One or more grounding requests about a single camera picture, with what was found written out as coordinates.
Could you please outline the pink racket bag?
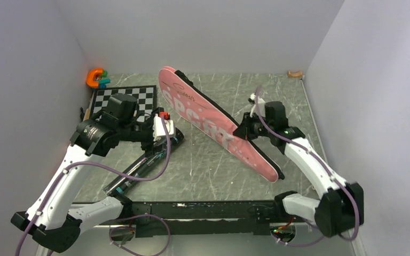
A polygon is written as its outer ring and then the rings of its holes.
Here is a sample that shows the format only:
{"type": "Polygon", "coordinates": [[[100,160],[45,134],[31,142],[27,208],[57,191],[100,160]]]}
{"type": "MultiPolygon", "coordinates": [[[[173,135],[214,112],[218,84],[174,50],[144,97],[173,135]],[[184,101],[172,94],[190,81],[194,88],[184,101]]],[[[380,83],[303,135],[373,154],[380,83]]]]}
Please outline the pink racket bag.
{"type": "Polygon", "coordinates": [[[183,119],[267,181],[276,182],[285,178],[281,167],[255,143],[233,135],[238,127],[237,121],[196,88],[183,72],[165,66],[159,71],[158,80],[164,99],[183,119]]]}

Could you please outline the black shuttlecock tube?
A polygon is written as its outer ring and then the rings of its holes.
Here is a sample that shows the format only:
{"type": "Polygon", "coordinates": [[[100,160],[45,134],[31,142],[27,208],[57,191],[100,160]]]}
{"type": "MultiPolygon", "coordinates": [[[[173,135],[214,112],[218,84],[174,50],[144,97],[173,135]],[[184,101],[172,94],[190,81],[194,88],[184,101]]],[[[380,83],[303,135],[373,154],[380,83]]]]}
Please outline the black shuttlecock tube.
{"type": "MultiPolygon", "coordinates": [[[[184,140],[184,135],[179,128],[176,128],[176,133],[170,137],[171,151],[178,148],[184,140]]],[[[135,177],[145,177],[150,171],[154,170],[159,164],[162,164],[167,155],[167,141],[165,138],[154,144],[155,151],[151,155],[141,155],[136,161],[128,166],[123,173],[135,177]]],[[[137,181],[117,176],[106,187],[103,188],[107,196],[124,195],[137,181]]]]}

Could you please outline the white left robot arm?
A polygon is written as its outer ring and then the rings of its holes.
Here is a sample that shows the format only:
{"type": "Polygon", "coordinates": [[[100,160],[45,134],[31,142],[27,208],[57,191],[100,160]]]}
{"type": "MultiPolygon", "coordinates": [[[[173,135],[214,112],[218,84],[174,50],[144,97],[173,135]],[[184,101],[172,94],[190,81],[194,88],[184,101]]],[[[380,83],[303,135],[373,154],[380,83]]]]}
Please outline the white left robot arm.
{"type": "Polygon", "coordinates": [[[91,167],[105,169],[100,161],[121,141],[140,142],[145,153],[152,153],[161,139],[171,148],[176,128],[170,114],[159,107],[140,122],[142,115],[135,97],[122,93],[111,96],[105,108],[79,123],[54,177],[28,210],[13,215],[12,224],[50,252],[62,253],[80,234],[98,224],[110,220],[127,223],[133,215],[133,203],[123,195],[109,195],[75,211],[70,207],[91,167]]]}

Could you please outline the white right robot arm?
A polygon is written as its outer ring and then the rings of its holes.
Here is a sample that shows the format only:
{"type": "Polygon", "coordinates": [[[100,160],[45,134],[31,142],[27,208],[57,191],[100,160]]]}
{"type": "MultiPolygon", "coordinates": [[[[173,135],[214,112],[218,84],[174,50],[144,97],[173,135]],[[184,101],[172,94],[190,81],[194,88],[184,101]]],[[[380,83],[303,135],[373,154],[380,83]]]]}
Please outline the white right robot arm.
{"type": "Polygon", "coordinates": [[[339,236],[352,241],[364,223],[364,190],[358,183],[348,183],[320,157],[305,134],[290,126],[280,101],[265,102],[255,95],[252,104],[233,135],[247,141],[269,138],[272,146],[289,158],[314,186],[319,199],[296,191],[278,194],[273,215],[279,221],[301,217],[312,221],[325,237],[339,236]]]}

